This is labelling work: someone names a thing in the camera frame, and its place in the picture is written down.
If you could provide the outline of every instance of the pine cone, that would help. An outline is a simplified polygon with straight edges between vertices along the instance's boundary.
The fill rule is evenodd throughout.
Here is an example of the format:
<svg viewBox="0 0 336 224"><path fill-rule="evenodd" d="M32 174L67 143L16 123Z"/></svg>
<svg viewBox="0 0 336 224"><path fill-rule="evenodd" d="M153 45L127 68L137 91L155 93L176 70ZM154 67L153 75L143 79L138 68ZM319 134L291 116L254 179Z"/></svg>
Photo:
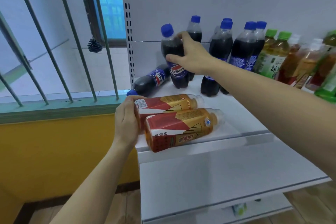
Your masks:
<svg viewBox="0 0 336 224"><path fill-rule="evenodd" d="M90 39L87 47L89 48L90 52L94 53L100 52L103 49L103 46L96 39L93 38Z"/></svg>

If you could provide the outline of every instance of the forearm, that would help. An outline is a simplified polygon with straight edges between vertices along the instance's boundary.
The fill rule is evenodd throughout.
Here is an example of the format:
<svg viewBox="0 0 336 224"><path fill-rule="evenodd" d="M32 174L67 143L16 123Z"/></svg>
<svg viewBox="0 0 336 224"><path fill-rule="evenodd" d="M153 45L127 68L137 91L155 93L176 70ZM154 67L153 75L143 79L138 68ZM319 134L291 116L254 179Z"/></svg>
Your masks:
<svg viewBox="0 0 336 224"><path fill-rule="evenodd" d="M113 145L51 224L103 224L129 151Z"/></svg>
<svg viewBox="0 0 336 224"><path fill-rule="evenodd" d="M211 60L208 73L273 134L336 180L336 107L281 82Z"/></svg>

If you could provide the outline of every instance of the brown baseboard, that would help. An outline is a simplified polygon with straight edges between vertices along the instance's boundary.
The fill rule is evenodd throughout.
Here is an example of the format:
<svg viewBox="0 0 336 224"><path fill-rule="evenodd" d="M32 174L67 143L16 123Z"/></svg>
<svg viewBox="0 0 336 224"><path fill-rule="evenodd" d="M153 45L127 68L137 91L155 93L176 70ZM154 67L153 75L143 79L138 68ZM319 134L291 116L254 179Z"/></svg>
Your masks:
<svg viewBox="0 0 336 224"><path fill-rule="evenodd" d="M117 186L117 189L115 190L115 193L116 194L124 193L124 192L133 191L137 189L140 189L140 181L119 184ZM58 205L64 205L70 197L71 195L66 195L66 196L61 196L61 197L45 199L42 201L25 203L22 206L13 224L29 224L29 221L35 211L44 209L44 208L58 206Z"/></svg>

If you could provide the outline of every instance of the person's left arm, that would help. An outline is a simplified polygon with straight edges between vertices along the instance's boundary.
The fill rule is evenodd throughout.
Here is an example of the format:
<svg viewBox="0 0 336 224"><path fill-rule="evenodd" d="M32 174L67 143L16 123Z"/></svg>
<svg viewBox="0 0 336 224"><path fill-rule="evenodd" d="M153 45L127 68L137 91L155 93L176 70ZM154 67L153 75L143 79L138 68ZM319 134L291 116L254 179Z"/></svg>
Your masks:
<svg viewBox="0 0 336 224"><path fill-rule="evenodd" d="M134 100L128 96L115 111L111 148L50 224L104 224L123 166L138 138Z"/></svg>

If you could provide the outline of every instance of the hand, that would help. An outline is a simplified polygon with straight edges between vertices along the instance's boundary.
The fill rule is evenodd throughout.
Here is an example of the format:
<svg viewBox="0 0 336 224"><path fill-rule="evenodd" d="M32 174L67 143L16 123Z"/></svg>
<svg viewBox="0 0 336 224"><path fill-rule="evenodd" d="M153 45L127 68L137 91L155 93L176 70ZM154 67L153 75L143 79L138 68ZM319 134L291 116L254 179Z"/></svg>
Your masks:
<svg viewBox="0 0 336 224"><path fill-rule="evenodd" d="M214 59L199 42L195 42L188 32L182 31L177 36L183 40L184 57L168 54L166 60L183 66L195 74L208 74Z"/></svg>
<svg viewBox="0 0 336 224"><path fill-rule="evenodd" d="M138 122L134 114L134 101L142 96L127 96L115 110L115 135L112 146L131 151L138 138Z"/></svg>

